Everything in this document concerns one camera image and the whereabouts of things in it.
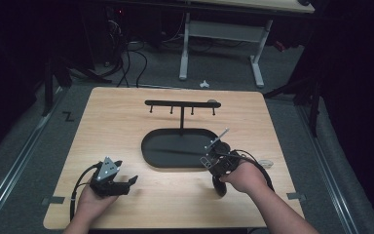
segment white table leg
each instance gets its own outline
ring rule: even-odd
[[[260,73],[259,60],[260,60],[260,56],[262,55],[263,48],[266,44],[267,37],[269,36],[272,23],[273,21],[271,19],[266,23],[266,27],[263,30],[262,37],[260,39],[259,47],[257,49],[256,55],[250,56],[251,67],[253,68],[253,75],[254,75],[254,79],[256,80],[256,86],[258,88],[264,87],[263,77],[262,77],[262,74]]]
[[[184,26],[184,46],[183,54],[181,55],[181,64],[180,64],[180,80],[187,79],[187,69],[188,69],[188,39],[190,34],[190,13],[186,13],[186,22]]]

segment finger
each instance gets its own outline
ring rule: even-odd
[[[227,178],[228,175],[222,175],[218,180],[220,180],[221,182],[227,182],[228,178]]]

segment wooden table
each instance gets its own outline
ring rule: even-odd
[[[156,90],[95,88],[54,192],[65,197],[63,204],[50,204],[44,225],[63,229],[69,223],[69,199],[80,174],[90,165],[109,156],[123,165],[116,179],[138,175],[127,196],[116,203],[93,228],[225,228],[266,226],[261,214],[246,194],[228,184],[220,198],[214,191],[211,174],[205,169],[159,169],[148,165],[141,153],[141,142],[150,131],[178,128],[179,111],[169,107],[150,107],[147,99],[208,101],[221,107],[186,110],[184,128],[203,128],[220,135],[232,148],[250,152],[257,160],[267,159],[274,166],[267,170],[276,192],[298,214],[297,200],[286,193],[295,192],[281,147],[263,96],[256,92]]]

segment wire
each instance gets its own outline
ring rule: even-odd
[[[87,168],[82,174],[81,176],[78,178],[77,182],[75,183],[75,187],[74,187],[74,190],[72,191],[72,194],[71,194],[71,204],[69,206],[69,218],[70,220],[72,220],[72,218],[74,217],[75,215],[75,200],[76,200],[76,197],[77,197],[77,189],[79,186],[85,184],[85,183],[80,183],[81,180],[83,179],[83,177],[92,169],[95,169],[95,168],[99,168],[102,166],[102,162],[99,162],[97,164],[94,164],[92,166],[90,166],[89,168]]]
[[[142,68],[141,72],[139,73],[135,81],[135,86],[138,88],[139,78],[141,77],[142,73],[144,73],[145,69],[147,68],[147,57],[140,52],[137,52],[137,51],[132,51],[132,52],[141,55],[142,57],[144,57],[144,60],[145,60],[144,67]]]

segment cable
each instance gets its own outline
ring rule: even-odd
[[[135,81],[135,86],[138,88],[139,78],[141,77],[142,73],[144,73],[145,69],[147,68],[147,57],[140,52],[137,52],[137,51],[132,51],[132,52],[143,56],[144,60],[145,60],[144,67],[142,68],[141,72],[139,73],[139,75],[138,75],[138,77],[136,78],[136,81]]]
[[[129,50],[126,50],[127,52],[127,59],[129,60],[129,64],[127,65],[127,70],[125,71],[124,68],[123,68],[123,77],[121,78],[120,82],[118,83],[117,87],[120,87],[121,83],[123,82],[123,80],[126,80],[126,83],[127,83],[127,88],[130,87],[129,85],[129,81],[127,80],[127,73],[129,72],[130,70],[130,66],[131,66],[131,60],[130,60],[130,53],[129,53]]]
[[[69,218],[70,220],[72,220],[72,218],[74,217],[75,215],[75,199],[77,197],[77,189],[79,186],[85,184],[85,183],[80,183],[81,180],[83,179],[83,177],[92,169],[95,169],[95,168],[99,168],[102,166],[102,162],[99,162],[97,164],[94,164],[92,166],[90,166],[89,168],[87,168],[80,176],[80,178],[78,178],[76,184],[75,184],[75,187],[74,187],[74,190],[72,191],[72,194],[71,194],[71,204],[69,206]]]

